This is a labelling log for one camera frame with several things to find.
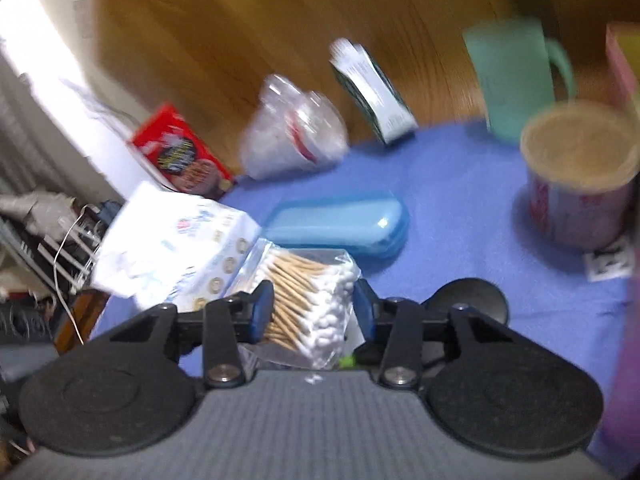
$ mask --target black round disc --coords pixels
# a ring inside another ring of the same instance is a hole
[[[478,344],[444,367],[427,400],[455,438],[499,456],[559,456],[590,439],[602,414],[598,385],[536,345]]]
[[[70,352],[23,386],[19,415],[49,449],[112,456],[162,439],[187,418],[190,378],[157,351],[110,342]]]
[[[480,278],[462,278],[441,286],[424,302],[427,308],[449,310],[456,303],[468,304],[503,325],[509,321],[509,306],[502,291]]]

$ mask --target mug handle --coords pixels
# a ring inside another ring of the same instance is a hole
[[[550,40],[545,38],[546,53],[549,56],[549,61],[558,67],[560,75],[564,80],[564,86],[566,88],[566,94],[569,99],[575,98],[577,89],[575,88],[574,81],[574,69],[571,66],[569,55],[564,47],[556,40]]]

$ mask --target clear plastic bag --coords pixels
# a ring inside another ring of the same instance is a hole
[[[360,269],[344,250],[285,250],[260,238],[228,292],[251,292],[262,280],[274,284],[274,315],[265,339],[245,348],[270,364],[313,370],[333,367],[344,346],[353,311],[353,283],[359,277]],[[302,309],[294,312],[287,305]],[[276,319],[284,315],[290,322]]]
[[[270,75],[260,102],[240,148],[248,176],[260,180],[291,170],[318,170],[349,151],[344,121],[323,95],[301,92],[286,78]]]

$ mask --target blue case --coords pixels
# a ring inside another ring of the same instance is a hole
[[[283,202],[263,238],[287,248],[341,248],[353,256],[395,256],[409,231],[409,212],[390,192]]]

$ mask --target beige lid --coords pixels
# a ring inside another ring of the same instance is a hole
[[[520,151],[539,176],[589,192],[617,189],[638,172],[640,133],[613,108],[587,101],[558,104],[533,117]]]

